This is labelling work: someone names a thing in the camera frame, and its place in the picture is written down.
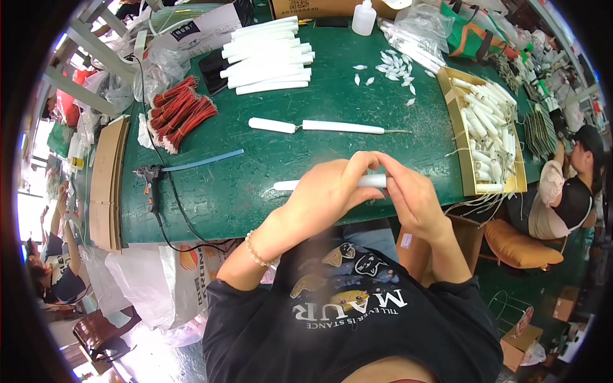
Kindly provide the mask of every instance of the qr code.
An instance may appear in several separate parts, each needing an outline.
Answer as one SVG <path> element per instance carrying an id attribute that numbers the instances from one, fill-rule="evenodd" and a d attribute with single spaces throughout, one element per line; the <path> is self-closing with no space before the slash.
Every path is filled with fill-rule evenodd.
<path id="1" fill-rule="evenodd" d="M 289 8 L 292 10 L 309 8 L 309 0 L 289 0 Z"/>

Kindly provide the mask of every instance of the pile of white candles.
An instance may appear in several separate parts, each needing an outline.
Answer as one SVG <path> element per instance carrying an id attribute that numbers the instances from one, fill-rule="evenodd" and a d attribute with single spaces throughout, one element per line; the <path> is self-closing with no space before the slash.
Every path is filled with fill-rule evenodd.
<path id="1" fill-rule="evenodd" d="M 502 193 L 515 171 L 517 149 L 512 122 L 517 121 L 517 101 L 494 82 L 474 85 L 452 78 L 451 83 L 470 92 L 463 95 L 469 106 L 460 114 L 469 138 L 476 189 Z"/>
<path id="2" fill-rule="evenodd" d="M 306 88 L 315 59 L 311 44 L 301 43 L 298 16 L 247 26 L 232 32 L 221 56 L 231 65 L 219 73 L 236 94 Z"/>

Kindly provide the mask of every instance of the person's lap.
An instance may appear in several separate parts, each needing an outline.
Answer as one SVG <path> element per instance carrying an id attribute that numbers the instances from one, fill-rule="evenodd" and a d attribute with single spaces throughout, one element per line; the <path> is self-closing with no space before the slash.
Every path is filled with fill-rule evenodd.
<path id="1" fill-rule="evenodd" d="M 341 226 L 343 239 L 358 246 L 374 249 L 398 262 L 396 242 L 387 218 Z"/>

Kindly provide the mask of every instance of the white glue bottle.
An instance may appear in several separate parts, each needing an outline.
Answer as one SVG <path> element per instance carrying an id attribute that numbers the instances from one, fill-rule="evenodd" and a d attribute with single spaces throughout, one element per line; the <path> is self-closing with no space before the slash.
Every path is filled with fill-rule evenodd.
<path id="1" fill-rule="evenodd" d="M 376 18 L 377 11 L 373 9 L 373 3 L 370 0 L 364 0 L 363 3 L 356 5 L 356 10 L 353 11 L 351 29 L 362 36 L 370 36 Z"/>

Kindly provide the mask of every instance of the red electrical wire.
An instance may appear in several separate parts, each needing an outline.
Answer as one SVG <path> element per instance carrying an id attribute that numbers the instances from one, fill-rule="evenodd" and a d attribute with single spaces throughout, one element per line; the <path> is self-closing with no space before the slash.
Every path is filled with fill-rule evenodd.
<path id="1" fill-rule="evenodd" d="M 170 122 L 175 116 L 182 113 L 182 111 L 192 102 L 197 102 L 194 91 L 184 92 L 177 96 L 172 103 L 172 105 L 166 109 L 164 113 L 162 113 L 159 117 L 153 118 L 151 120 L 151 128 L 158 131 L 165 126 L 168 122 Z"/>
<path id="2" fill-rule="evenodd" d="M 162 142 L 164 147 L 170 154 L 177 154 L 179 145 L 181 144 L 181 140 L 187 133 L 192 131 L 196 126 L 198 126 L 205 119 L 215 116 L 217 114 L 217 107 L 211 99 L 207 96 L 202 96 L 202 100 L 200 100 L 196 111 L 193 112 L 187 119 L 183 122 L 180 128 L 178 128 L 174 133 L 164 136 Z"/>
<path id="3" fill-rule="evenodd" d="M 152 117 L 151 127 L 156 129 L 156 125 L 153 124 L 153 121 L 156 119 L 160 119 L 163 124 L 170 121 L 178 112 L 181 110 L 185 102 L 190 98 L 194 97 L 196 92 L 192 89 L 184 88 L 183 91 L 175 96 L 170 102 L 164 104 L 161 108 L 151 109 L 150 117 Z"/>
<path id="4" fill-rule="evenodd" d="M 191 88 L 195 90 L 197 86 L 198 78 L 194 75 L 189 75 L 182 82 L 168 89 L 166 92 L 155 95 L 151 106 L 153 106 L 154 108 L 159 108 L 162 105 L 166 104 L 168 101 L 172 100 L 175 96 L 180 94 L 186 88 Z"/>
<path id="5" fill-rule="evenodd" d="M 197 110 L 198 106 L 200 105 L 201 97 L 197 94 L 194 95 L 195 97 L 190 97 L 181 110 L 179 110 L 179 112 L 170 121 L 168 121 L 168 123 L 157 129 L 160 137 L 174 132 L 177 126 L 179 126 L 185 119 L 187 119 L 187 117 Z"/>

